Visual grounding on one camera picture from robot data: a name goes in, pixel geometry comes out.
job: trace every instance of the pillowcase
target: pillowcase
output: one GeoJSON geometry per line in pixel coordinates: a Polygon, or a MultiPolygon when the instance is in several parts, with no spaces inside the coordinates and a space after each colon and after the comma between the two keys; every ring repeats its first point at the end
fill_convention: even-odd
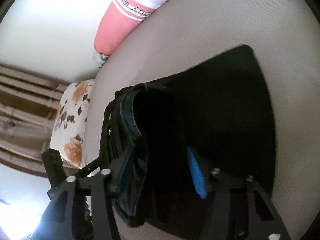
{"type": "Polygon", "coordinates": [[[122,40],[167,0],[113,0],[104,14],[94,47],[102,66],[122,40]]]}
{"type": "Polygon", "coordinates": [[[82,168],[82,142],[94,81],[91,79],[67,87],[60,101],[50,141],[50,148],[58,150],[63,160],[77,168],[82,168]]]}

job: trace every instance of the orange flower print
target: orange flower print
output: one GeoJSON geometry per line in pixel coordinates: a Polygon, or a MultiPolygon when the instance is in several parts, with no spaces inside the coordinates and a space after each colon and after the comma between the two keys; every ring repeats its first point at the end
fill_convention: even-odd
{"type": "Polygon", "coordinates": [[[82,81],[73,92],[72,99],[74,103],[78,103],[79,100],[83,98],[83,96],[88,92],[88,81],[82,81]]]}
{"type": "Polygon", "coordinates": [[[64,146],[64,150],[67,154],[70,164],[81,168],[81,158],[82,158],[82,145],[81,141],[76,138],[71,138],[70,143],[64,146]]]}

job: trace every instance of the bright light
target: bright light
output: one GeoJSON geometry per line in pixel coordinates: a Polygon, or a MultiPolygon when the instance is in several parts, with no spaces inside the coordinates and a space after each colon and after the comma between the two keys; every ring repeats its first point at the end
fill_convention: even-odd
{"type": "Polygon", "coordinates": [[[20,240],[32,233],[40,218],[39,215],[0,203],[0,226],[11,240],[20,240]]]}

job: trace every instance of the blue foam pad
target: blue foam pad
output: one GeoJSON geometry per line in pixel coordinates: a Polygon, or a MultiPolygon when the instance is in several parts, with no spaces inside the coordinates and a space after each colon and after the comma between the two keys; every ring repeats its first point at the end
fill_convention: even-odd
{"type": "Polygon", "coordinates": [[[205,199],[208,194],[205,190],[205,179],[190,147],[187,149],[187,159],[195,190],[201,198],[205,199]]]}

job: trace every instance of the black cloth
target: black cloth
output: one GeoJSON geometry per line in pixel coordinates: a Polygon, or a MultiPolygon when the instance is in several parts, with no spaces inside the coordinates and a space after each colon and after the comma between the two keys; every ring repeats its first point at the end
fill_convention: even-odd
{"type": "Polygon", "coordinates": [[[275,126],[268,88],[250,47],[242,45],[182,73],[123,88],[115,96],[105,111],[100,156],[107,167],[128,145],[134,149],[135,165],[124,195],[114,202],[129,226],[146,218],[184,239],[199,238],[209,203],[195,194],[186,146],[230,175],[254,176],[271,195],[275,126]]]}

